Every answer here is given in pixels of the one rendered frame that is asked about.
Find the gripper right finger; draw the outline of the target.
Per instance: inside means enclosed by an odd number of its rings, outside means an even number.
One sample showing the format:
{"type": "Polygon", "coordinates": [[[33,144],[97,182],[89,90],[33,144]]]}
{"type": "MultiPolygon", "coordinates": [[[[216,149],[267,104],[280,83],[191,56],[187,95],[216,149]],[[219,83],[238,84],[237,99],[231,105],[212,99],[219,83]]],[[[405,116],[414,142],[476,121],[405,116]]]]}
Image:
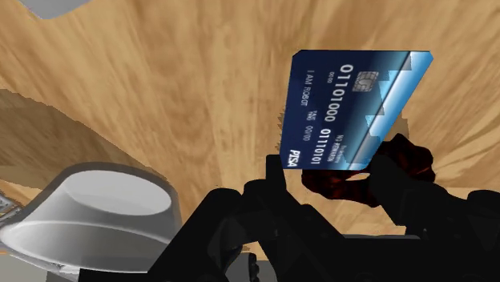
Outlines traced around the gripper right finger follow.
{"type": "Polygon", "coordinates": [[[477,190],[462,199],[411,178],[383,155],[372,158],[369,190],[396,225],[422,239],[500,252],[500,192],[477,190]]]}

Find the blue bank card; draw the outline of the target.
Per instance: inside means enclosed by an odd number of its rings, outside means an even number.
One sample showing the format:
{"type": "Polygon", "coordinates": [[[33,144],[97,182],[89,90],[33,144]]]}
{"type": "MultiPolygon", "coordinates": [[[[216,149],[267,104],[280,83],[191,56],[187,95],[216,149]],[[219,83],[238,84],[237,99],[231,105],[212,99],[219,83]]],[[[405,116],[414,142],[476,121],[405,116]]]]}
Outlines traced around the blue bank card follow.
{"type": "Polygon", "coordinates": [[[298,51],[282,123],[283,167],[365,168],[432,61],[423,50],[298,51]]]}

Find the grey bowl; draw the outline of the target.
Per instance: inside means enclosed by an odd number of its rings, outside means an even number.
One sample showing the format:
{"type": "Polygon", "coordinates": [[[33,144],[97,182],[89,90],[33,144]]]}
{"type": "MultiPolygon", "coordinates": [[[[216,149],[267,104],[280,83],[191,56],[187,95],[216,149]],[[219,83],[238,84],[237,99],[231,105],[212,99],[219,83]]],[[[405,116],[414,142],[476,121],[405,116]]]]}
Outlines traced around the grey bowl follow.
{"type": "Polygon", "coordinates": [[[104,272],[145,273],[180,230],[175,189],[135,167],[68,167],[0,227],[14,254],[104,272]]]}

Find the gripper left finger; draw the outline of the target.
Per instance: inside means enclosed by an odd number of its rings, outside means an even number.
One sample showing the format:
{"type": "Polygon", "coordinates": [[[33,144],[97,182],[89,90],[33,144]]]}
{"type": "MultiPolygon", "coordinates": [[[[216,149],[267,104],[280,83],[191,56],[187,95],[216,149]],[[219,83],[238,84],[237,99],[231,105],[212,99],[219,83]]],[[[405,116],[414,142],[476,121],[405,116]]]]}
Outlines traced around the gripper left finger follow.
{"type": "Polygon", "coordinates": [[[257,242],[278,282],[343,282],[333,249],[342,235],[287,190],[278,155],[264,179],[238,192],[210,191],[151,267],[148,282],[229,282],[225,275],[245,244],[257,242]]]}

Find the dark red lumpy object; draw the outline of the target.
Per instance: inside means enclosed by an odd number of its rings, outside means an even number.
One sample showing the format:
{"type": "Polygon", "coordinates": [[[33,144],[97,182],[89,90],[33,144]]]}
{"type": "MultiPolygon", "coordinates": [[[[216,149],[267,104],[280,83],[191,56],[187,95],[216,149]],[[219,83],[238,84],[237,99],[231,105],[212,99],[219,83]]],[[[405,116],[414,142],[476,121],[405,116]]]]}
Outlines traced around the dark red lumpy object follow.
{"type": "MultiPolygon", "coordinates": [[[[432,169],[433,156],[429,149],[411,143],[403,134],[397,133],[390,141],[384,141],[376,155],[386,155],[403,171],[416,180],[434,182],[436,174],[432,169]]],[[[360,171],[303,170],[302,184],[312,192],[326,199],[349,200],[377,207],[379,203],[369,192],[369,177],[350,180],[351,177],[366,173],[370,166],[360,171]]]]}

